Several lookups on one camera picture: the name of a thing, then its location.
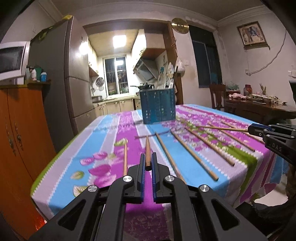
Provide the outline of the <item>wooden chopstick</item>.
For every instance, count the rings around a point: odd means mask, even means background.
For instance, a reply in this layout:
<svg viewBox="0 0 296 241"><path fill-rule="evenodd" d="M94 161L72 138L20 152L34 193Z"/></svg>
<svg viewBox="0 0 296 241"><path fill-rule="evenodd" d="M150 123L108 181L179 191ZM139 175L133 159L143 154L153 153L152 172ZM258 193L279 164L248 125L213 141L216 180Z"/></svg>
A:
<svg viewBox="0 0 296 241"><path fill-rule="evenodd" d="M170 162L170 165L171 165L171 167L173 168L173 170L174 170L176 176L177 176L178 178L180 178L182 181L185 182L184 177L182 176L182 174L181 174L180 171L178 170L178 167L177 167L177 165L176 165L174 159L172 158L171 154L168 152L168 149L166 148L166 146L165 146L164 142L162 141L161 137L159 136L158 133L155 133L155 135L156 135L156 137L157 137L157 139L158 139L158 141L159 141L161 147L163 148L163 151L165 152L166 157L168 158L168 161Z"/></svg>
<svg viewBox="0 0 296 241"><path fill-rule="evenodd" d="M233 136L232 134L230 134L229 132L227 132L226 130L222 130L221 128L216 128L216 126L213 126L212 124L208 124L211 128L215 128L216 130L220 130L222 133L226 134L227 136L229 136L230 138L234 139L236 142L240 143L241 145L247 147L248 149L250 149L251 151L255 152L255 149L251 146L249 146L248 144L244 143L243 141L241 141L239 138L236 138L235 136Z"/></svg>
<svg viewBox="0 0 296 241"><path fill-rule="evenodd" d="M192 130L190 130L188 127L185 127L185 129L193 134L195 137L199 138L202 142L204 142L206 145L208 145L211 149L213 149L217 154L219 154L222 158L224 158L224 160L230 165L230 166L234 166L235 162L233 160L230 159L230 157L228 157L226 154L224 154L216 145L213 145L210 141L208 141L207 139L205 139L204 137L198 135L197 133L193 132Z"/></svg>
<svg viewBox="0 0 296 241"><path fill-rule="evenodd" d="M125 138L124 158L123 158L123 175L126 176L128 172L127 166L127 139Z"/></svg>
<svg viewBox="0 0 296 241"><path fill-rule="evenodd" d="M173 131L171 134L178 140L178 142L191 154L191 156L202 166L202 168L210 175L214 181L218 181L219 177L195 154L195 152L186 145L186 143Z"/></svg>
<svg viewBox="0 0 296 241"><path fill-rule="evenodd" d="M149 143L149 136L145 140L145 170L150 171L151 168L151 148Z"/></svg>
<svg viewBox="0 0 296 241"><path fill-rule="evenodd" d="M242 132L247 133L248 129L240 129L240 128L223 128L223 127L217 127L217 126L198 126L199 128L211 128L215 130L221 130L221 131L233 131L233 132Z"/></svg>

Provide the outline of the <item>kitchen window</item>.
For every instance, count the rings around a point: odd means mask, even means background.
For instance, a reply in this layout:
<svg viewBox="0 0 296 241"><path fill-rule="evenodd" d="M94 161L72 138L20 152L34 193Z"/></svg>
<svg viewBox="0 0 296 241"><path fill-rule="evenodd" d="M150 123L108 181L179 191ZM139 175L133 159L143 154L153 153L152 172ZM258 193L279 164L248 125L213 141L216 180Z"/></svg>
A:
<svg viewBox="0 0 296 241"><path fill-rule="evenodd" d="M126 57L107 58L103 64L108 96L129 93Z"/></svg>

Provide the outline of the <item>dark wooden side table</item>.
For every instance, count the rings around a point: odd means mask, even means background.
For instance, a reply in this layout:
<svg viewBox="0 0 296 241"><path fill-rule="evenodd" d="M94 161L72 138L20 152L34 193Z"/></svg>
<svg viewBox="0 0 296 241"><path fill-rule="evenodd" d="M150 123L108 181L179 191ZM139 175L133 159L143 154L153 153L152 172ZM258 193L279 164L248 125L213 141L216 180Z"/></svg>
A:
<svg viewBox="0 0 296 241"><path fill-rule="evenodd" d="M224 111L263 125L291 123L295 120L295 107L260 104L250 100L226 98Z"/></svg>

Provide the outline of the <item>floral striped tablecloth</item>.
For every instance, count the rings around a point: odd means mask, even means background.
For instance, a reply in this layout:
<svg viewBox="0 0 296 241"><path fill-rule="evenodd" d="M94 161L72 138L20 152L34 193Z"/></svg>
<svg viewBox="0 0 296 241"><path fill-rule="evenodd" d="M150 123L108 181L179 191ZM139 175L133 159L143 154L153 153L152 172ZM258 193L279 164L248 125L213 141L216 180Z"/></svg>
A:
<svg viewBox="0 0 296 241"><path fill-rule="evenodd" d="M176 107L176 119L146 125L142 110L98 117L74 137L39 175L31 198L47 223L31 240L109 240L108 194L122 178L125 138L128 169L145 155L149 136L159 164L177 177L155 133L158 133L188 186L196 187L194 206L201 240L267 240L256 222L248 221L250 202L280 182L283 160L265 147L264 137L227 131L255 149L236 142L213 126L248 129L254 122L199 105ZM216 145L235 162L230 166L185 127ZM214 181L171 134L177 134L218 177ZM152 169L145 170L144 200L126 204L122 240L174 240L171 205L153 199Z"/></svg>

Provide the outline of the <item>wooden chair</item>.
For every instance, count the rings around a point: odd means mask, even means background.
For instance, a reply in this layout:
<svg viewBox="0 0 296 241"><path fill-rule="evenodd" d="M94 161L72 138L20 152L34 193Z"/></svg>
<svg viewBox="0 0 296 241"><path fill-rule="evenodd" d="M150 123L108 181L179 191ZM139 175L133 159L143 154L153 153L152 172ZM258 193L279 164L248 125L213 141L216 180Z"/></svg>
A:
<svg viewBox="0 0 296 241"><path fill-rule="evenodd" d="M222 106L222 98L224 98L226 93L225 84L210 84L210 95L211 95L211 104L213 109L221 110L224 108Z"/></svg>

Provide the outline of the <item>blue plastic utensil basket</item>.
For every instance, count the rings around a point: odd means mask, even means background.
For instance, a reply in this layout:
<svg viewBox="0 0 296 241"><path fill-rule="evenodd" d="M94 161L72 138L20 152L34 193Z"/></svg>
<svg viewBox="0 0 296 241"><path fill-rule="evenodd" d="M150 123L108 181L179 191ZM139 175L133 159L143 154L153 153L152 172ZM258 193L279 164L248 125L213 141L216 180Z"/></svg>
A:
<svg viewBox="0 0 296 241"><path fill-rule="evenodd" d="M173 88L140 91L142 119L150 125L176 119L175 91Z"/></svg>

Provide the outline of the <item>dark window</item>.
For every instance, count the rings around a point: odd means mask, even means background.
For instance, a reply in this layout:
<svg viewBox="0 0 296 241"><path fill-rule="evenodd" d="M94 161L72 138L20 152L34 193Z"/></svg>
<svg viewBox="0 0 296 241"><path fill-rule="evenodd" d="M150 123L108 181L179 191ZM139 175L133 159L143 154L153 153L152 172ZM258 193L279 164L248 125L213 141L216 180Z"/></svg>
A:
<svg viewBox="0 0 296 241"><path fill-rule="evenodd" d="M206 88L211 84L222 84L222 72L214 35L189 25L198 73L199 87Z"/></svg>

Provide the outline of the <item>framed elephant picture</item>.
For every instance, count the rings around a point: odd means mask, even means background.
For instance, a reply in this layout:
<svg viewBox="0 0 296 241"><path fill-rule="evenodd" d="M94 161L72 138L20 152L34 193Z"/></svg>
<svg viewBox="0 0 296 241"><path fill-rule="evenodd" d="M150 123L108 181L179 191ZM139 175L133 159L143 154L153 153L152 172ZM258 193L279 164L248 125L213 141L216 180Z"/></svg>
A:
<svg viewBox="0 0 296 241"><path fill-rule="evenodd" d="M265 47L270 49L258 21L238 26L237 30L240 34L243 42L243 48L245 50Z"/></svg>

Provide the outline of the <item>hanging white plastic bag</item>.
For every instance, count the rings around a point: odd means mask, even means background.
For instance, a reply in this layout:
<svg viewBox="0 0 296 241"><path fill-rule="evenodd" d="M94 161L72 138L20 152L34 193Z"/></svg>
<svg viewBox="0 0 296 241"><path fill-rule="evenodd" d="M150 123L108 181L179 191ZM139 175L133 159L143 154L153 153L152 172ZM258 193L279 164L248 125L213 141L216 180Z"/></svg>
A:
<svg viewBox="0 0 296 241"><path fill-rule="evenodd" d="M177 73L184 73L185 72L185 66L179 57L176 60L175 71Z"/></svg>

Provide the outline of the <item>orange wooden cabinet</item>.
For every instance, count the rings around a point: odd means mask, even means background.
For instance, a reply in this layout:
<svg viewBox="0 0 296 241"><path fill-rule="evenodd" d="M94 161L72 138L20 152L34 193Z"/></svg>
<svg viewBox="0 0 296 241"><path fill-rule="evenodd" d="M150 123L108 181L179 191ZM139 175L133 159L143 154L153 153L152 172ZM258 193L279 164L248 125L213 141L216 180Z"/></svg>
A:
<svg viewBox="0 0 296 241"><path fill-rule="evenodd" d="M56 152L43 106L49 84L1 86L1 214L22 238L44 225L31 186Z"/></svg>

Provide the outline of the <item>range hood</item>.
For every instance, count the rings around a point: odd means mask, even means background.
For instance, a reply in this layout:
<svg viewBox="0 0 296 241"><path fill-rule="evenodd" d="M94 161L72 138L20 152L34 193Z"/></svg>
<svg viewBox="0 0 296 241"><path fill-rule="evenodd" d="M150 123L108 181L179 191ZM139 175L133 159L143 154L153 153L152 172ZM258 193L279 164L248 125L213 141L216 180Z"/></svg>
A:
<svg viewBox="0 0 296 241"><path fill-rule="evenodd" d="M155 61L140 58L133 68L136 74L142 81L156 81L159 77L159 72Z"/></svg>

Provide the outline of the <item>silver refrigerator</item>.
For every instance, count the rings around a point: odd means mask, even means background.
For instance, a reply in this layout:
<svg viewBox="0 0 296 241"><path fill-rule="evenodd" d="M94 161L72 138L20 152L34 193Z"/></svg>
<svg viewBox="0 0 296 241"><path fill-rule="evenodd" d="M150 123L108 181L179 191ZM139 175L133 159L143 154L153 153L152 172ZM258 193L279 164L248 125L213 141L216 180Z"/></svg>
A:
<svg viewBox="0 0 296 241"><path fill-rule="evenodd" d="M41 30L30 43L29 66L41 67L51 84L44 96L48 129L56 152L92 123L88 35L71 16Z"/></svg>

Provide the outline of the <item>white microwave oven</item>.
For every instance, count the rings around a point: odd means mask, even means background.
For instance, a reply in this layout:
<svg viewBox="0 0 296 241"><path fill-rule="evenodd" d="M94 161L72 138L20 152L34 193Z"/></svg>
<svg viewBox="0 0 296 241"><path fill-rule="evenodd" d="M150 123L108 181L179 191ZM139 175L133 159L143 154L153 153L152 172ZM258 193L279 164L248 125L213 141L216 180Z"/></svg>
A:
<svg viewBox="0 0 296 241"><path fill-rule="evenodd" d="M29 59L30 41L1 44L1 81L12 80L22 85Z"/></svg>

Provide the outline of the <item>gold round wall plate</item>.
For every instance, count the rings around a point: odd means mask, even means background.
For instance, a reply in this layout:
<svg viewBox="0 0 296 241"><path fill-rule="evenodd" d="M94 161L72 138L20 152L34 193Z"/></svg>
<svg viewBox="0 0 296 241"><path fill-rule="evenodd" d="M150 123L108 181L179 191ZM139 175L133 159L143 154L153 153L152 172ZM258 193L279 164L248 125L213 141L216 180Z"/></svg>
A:
<svg viewBox="0 0 296 241"><path fill-rule="evenodd" d="M176 32L180 34L187 34L189 32L189 25L182 18L173 18L171 20L171 26Z"/></svg>

